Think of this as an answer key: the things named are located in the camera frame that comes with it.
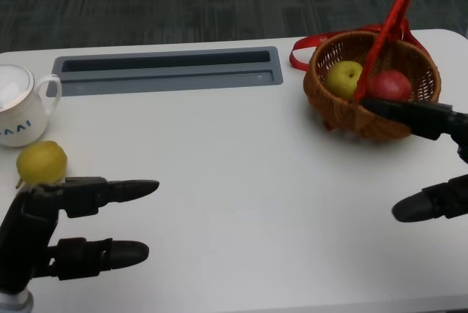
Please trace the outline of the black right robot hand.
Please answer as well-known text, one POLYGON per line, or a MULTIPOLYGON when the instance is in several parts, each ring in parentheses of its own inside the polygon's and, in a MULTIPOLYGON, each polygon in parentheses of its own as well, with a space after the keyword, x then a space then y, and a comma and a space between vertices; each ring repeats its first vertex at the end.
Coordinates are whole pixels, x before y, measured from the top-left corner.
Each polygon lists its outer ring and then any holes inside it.
MULTIPOLYGON (((458 145, 458 156, 467 161, 467 114, 450 105, 427 102, 396 102, 363 99, 361 105, 371 113, 409 127, 410 132, 428 140, 450 135, 458 145)), ((467 214, 467 176, 422 189, 392 208, 394 218, 403 223, 423 222, 441 216, 452 219, 467 214)))

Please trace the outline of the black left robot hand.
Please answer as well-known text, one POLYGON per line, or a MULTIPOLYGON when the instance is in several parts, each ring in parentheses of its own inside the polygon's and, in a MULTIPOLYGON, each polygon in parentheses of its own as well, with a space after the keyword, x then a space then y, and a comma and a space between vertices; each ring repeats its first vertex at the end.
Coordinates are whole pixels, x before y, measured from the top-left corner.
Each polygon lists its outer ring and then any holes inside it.
POLYGON ((82 279, 145 261, 149 248, 138 241, 67 238, 55 246, 49 242, 60 211, 70 219, 93 216, 108 203, 136 200, 158 187, 154 180, 107 181, 103 177, 23 187, 1 223, 1 291, 18 294, 33 278, 82 279))

